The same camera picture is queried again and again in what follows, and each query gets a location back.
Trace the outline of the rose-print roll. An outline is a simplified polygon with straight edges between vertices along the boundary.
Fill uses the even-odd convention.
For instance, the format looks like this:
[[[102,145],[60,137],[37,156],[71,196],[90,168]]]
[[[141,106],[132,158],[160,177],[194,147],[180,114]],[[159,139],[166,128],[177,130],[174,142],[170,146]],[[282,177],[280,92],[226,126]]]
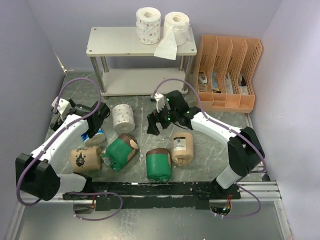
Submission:
[[[130,133],[135,129],[133,109],[128,104],[118,104],[112,109],[113,129],[116,133]]]
[[[142,7],[136,11],[138,40],[145,45],[157,44],[161,39],[161,13],[154,7]]]

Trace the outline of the plain white paper towel roll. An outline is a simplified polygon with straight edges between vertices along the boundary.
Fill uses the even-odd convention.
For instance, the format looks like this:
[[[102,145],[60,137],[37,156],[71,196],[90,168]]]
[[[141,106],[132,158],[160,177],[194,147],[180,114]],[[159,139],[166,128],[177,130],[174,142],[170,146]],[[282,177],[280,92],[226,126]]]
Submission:
[[[178,46],[190,40],[190,19],[183,12],[173,11],[165,15],[163,22],[163,39],[157,46],[154,56],[175,60]]]

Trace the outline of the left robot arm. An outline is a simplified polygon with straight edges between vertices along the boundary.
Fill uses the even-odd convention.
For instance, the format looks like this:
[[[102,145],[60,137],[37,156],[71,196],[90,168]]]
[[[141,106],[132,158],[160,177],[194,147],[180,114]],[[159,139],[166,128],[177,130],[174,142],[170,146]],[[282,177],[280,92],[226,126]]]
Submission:
[[[92,178],[74,170],[71,174],[58,174],[63,154],[81,135],[94,137],[110,108],[96,101],[93,106],[76,104],[71,99],[56,98],[52,107],[56,116],[51,128],[54,133],[31,153],[21,153],[15,160],[16,192],[28,193],[40,200],[49,201],[57,194],[76,194],[89,199],[94,192]]]

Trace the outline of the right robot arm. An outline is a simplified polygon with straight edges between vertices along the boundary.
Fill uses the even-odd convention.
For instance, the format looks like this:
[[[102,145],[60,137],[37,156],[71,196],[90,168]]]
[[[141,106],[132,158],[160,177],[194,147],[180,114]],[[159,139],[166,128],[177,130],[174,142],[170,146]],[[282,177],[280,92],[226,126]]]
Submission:
[[[157,123],[163,129],[178,123],[189,130],[206,134],[227,146],[228,166],[214,179],[212,193],[223,199],[230,186],[246,177],[264,158],[265,153],[253,128],[234,127],[219,121],[197,106],[190,107],[178,90],[166,95],[155,93],[150,99],[156,109],[147,116],[147,133],[159,135]]]

